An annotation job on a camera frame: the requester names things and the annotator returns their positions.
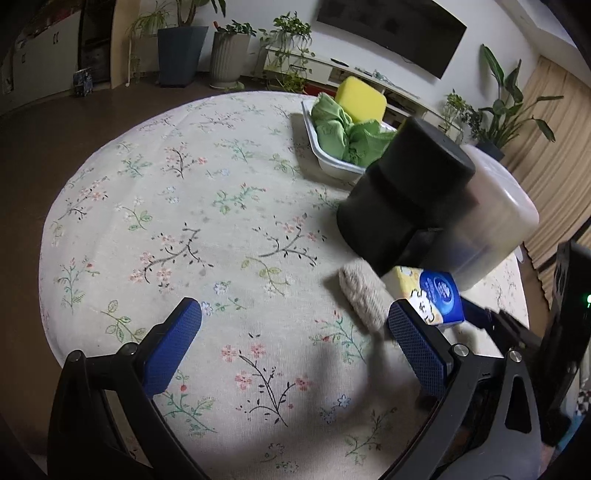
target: white container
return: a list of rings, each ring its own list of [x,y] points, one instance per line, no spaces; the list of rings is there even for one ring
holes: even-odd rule
[[[466,186],[475,206],[442,233],[422,266],[451,273],[458,289],[465,291],[526,240],[540,217],[503,165],[472,145],[462,150],[476,166]]]
[[[318,164],[320,165],[320,168],[331,177],[339,180],[352,182],[359,180],[359,177],[365,172],[364,167],[359,167],[357,165],[353,165],[352,163],[331,157],[328,155],[328,153],[320,148],[320,144],[318,143],[318,135],[316,134],[316,129],[314,127],[314,122],[312,121],[311,115],[312,107],[315,103],[316,98],[302,100],[301,108],[304,113],[304,123],[306,124],[306,130],[308,130],[308,137],[310,138],[310,146],[312,147],[312,152],[314,152],[314,155],[318,157]],[[396,131],[392,125],[388,125],[384,122],[381,122],[381,125],[384,130],[390,130],[394,132]]]

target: beige curtain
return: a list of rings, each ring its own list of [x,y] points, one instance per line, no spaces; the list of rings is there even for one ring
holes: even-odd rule
[[[526,105],[538,96],[564,95],[562,100],[540,102],[531,111],[547,121],[556,142],[547,141],[535,123],[528,122],[505,148],[502,162],[540,214],[538,229],[525,242],[534,268],[539,268],[591,215],[591,89],[540,57],[524,95]],[[591,233],[579,243],[591,247]],[[548,302],[553,273],[551,267],[538,275]]]

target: black lid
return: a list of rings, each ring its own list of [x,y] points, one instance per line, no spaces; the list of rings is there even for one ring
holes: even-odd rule
[[[376,164],[397,195],[425,211],[461,192],[476,171],[451,138],[418,118],[402,124]]]

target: tissue pack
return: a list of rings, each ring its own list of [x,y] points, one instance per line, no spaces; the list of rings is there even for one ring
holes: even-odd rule
[[[396,266],[382,281],[394,300],[408,300],[428,325],[464,320],[460,293],[449,273]]]

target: white plastic tray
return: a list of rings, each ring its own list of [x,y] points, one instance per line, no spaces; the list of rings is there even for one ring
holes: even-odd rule
[[[314,122],[312,121],[311,117],[312,107],[315,103],[316,98],[302,100],[301,107],[304,113],[306,130],[308,130],[308,137],[310,138],[310,146],[312,147],[312,152],[314,152],[314,155],[318,157],[318,164],[320,165],[320,168],[325,173],[336,179],[343,181],[357,181],[357,179],[365,172],[365,168],[353,165],[352,163],[348,163],[343,160],[339,160],[338,158],[331,157],[328,155],[328,153],[320,148],[320,144],[318,143],[318,135],[316,134]],[[392,125],[388,125],[384,122],[381,122],[381,124],[382,128],[385,130],[396,131]]]

